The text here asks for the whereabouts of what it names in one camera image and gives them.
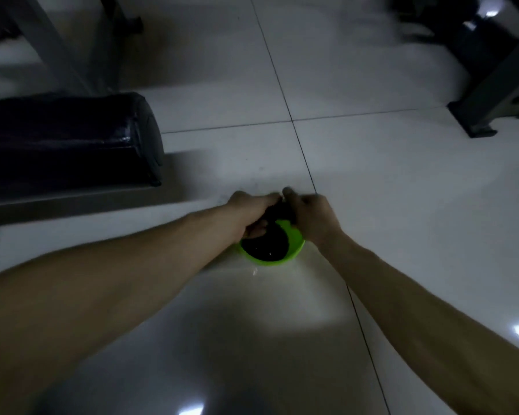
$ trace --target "glossy floor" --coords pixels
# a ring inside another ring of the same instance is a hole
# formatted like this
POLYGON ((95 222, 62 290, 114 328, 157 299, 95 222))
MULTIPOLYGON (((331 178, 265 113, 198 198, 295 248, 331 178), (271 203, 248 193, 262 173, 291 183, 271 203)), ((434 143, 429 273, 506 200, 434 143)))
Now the glossy floor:
MULTIPOLYGON (((41 1, 59 14, 89 0, 41 1)), ((183 192, 0 207, 0 271, 237 189, 315 188, 358 242, 519 346, 519 121, 467 138, 444 107, 465 83, 445 49, 408 43, 422 30, 396 25, 385 0, 122 1, 148 24, 123 82, 151 103, 183 192)), ((202 406, 451 412, 311 245, 273 268, 229 251, 42 403, 57 414, 202 406)))

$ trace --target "green bowl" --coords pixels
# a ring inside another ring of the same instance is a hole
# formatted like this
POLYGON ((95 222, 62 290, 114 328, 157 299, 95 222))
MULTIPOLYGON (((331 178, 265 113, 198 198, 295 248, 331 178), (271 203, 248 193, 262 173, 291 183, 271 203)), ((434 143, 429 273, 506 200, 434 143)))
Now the green bowl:
POLYGON ((258 264, 258 265, 266 265, 266 266, 273 266, 273 265, 280 265, 281 263, 288 262, 291 259, 296 258, 298 253, 302 250, 302 247, 304 246, 305 240, 302 237, 302 234, 300 233, 300 230, 292 227, 291 222, 288 220, 277 220, 275 223, 279 224, 279 226, 284 230, 284 232, 287 234, 288 237, 288 252, 284 258, 282 258, 280 261, 261 261, 259 259, 256 259, 255 257, 251 256, 246 252, 243 248, 240 242, 238 243, 238 250, 240 253, 242 253, 244 256, 246 256, 250 261, 258 264))

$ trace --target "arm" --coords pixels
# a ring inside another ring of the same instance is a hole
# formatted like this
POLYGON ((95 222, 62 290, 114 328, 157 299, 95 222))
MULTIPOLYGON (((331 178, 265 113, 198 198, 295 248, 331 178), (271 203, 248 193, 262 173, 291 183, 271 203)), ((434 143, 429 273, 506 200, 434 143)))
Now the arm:
POLYGON ((519 414, 519 349, 355 243, 323 196, 286 188, 298 229, 344 278, 393 347, 458 414, 519 414))
POLYGON ((0 274, 0 414, 27 409, 83 358, 159 311, 278 198, 237 193, 227 205, 0 274))

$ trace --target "person's left hand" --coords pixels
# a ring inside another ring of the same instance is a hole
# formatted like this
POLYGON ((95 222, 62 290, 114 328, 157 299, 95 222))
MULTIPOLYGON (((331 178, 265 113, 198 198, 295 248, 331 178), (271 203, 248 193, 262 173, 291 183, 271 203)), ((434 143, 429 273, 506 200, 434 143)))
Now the person's left hand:
POLYGON ((236 213, 239 227, 242 227, 238 240, 263 236, 266 232, 267 222, 260 218, 267 207, 275 205, 279 199, 281 199, 281 195, 277 192, 264 196, 252 196, 246 192, 236 191, 227 205, 236 213))

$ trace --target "dark water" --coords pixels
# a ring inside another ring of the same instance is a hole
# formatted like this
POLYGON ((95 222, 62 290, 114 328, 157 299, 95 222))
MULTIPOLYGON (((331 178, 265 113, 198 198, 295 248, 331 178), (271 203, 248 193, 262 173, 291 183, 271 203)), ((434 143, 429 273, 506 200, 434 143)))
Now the dark water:
POLYGON ((280 261, 288 252, 288 237, 277 223, 267 226, 267 232, 255 239, 244 239, 242 248, 252 257, 266 262, 280 261))

